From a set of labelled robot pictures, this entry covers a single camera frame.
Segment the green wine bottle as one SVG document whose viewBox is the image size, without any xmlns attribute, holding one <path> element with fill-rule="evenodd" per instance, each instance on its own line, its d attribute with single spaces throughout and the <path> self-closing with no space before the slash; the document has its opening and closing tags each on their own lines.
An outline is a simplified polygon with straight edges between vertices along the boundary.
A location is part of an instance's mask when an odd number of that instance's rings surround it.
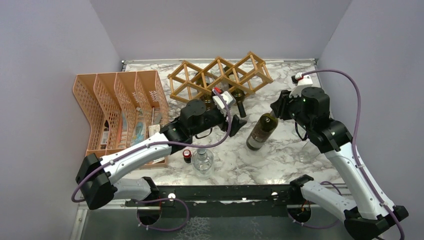
<svg viewBox="0 0 424 240">
<path fill-rule="evenodd" d="M 249 149 L 257 151 L 263 147 L 271 134 L 275 131 L 279 120 L 273 111 L 264 113 L 249 134 L 246 145 Z"/>
<path fill-rule="evenodd" d="M 211 79 L 208 76 L 205 76 L 204 77 L 204 81 L 203 81 L 202 77 L 200 76 L 195 81 L 195 83 L 197 85 L 201 86 L 201 87 L 203 87 L 204 84 L 205 84 L 206 87 L 208 87 L 210 85 L 210 83 L 211 83 Z M 213 109 L 215 107 L 215 105 L 213 103 L 213 97 L 210 94 L 205 94 L 204 93 L 202 96 L 200 96 L 199 99 L 204 102 L 207 111 L 208 110 L 211 110 L 211 109 Z"/>
<path fill-rule="evenodd" d="M 226 72 L 229 69 L 230 68 L 228 66 L 225 66 L 223 70 Z M 236 77 L 235 77 L 233 72 L 230 72 L 229 74 L 227 74 L 227 77 L 230 80 L 232 80 L 233 82 L 236 81 Z M 230 83 L 228 83 L 228 89 L 230 89 L 232 87 L 233 86 Z M 240 117 L 245 118 L 247 116 L 246 110 L 245 110 L 245 107 L 244 107 L 244 104 L 243 104 L 245 97 L 246 97 L 245 92 L 243 90 L 239 89 L 239 88 L 236 88 L 234 91 L 231 92 L 231 94 L 234 97 L 234 99 L 236 100 L 236 104 L 237 104 L 237 108 L 238 108 Z"/>
</svg>

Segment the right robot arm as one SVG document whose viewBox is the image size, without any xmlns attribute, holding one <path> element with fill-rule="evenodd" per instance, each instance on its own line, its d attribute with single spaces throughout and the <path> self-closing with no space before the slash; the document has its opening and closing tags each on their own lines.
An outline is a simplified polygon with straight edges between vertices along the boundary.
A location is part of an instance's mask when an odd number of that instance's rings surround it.
<svg viewBox="0 0 424 240">
<path fill-rule="evenodd" d="M 353 137 L 346 126 L 330 117 L 330 97 L 319 87 L 306 87 L 299 96 L 282 90 L 270 107 L 277 118 L 294 120 L 309 141 L 332 163 L 353 199 L 325 188 L 308 175 L 290 182 L 289 199 L 319 205 L 341 222 L 355 240 L 372 240 L 408 217 L 404 206 L 395 205 L 372 179 L 363 161 L 355 158 Z"/>
</svg>

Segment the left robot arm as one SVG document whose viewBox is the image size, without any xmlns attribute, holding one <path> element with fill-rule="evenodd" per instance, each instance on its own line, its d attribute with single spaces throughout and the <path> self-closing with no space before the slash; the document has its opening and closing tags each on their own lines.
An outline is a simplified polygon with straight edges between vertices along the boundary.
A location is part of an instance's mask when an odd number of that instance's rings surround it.
<svg viewBox="0 0 424 240">
<path fill-rule="evenodd" d="M 234 136 L 247 121 L 231 116 L 222 102 L 219 105 L 208 110 L 203 101 L 191 100 L 178 117 L 148 139 L 100 158 L 94 153 L 87 155 L 75 178 L 77 188 L 71 200 L 86 202 L 90 210 L 99 209 L 112 200 L 138 200 L 152 205 L 157 200 L 154 182 L 148 177 L 135 180 L 125 176 L 154 160 L 186 147 L 193 148 L 193 138 L 213 127 L 227 131 L 226 138 Z"/>
</svg>

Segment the round clear glass decanter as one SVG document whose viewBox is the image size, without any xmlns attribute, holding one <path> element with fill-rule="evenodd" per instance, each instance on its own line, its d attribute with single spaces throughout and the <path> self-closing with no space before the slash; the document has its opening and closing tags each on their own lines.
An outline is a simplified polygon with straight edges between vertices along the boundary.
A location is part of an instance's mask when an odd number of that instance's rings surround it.
<svg viewBox="0 0 424 240">
<path fill-rule="evenodd" d="M 214 154 L 208 148 L 197 148 L 191 163 L 195 175 L 200 179 L 208 179 L 214 173 Z"/>
</svg>

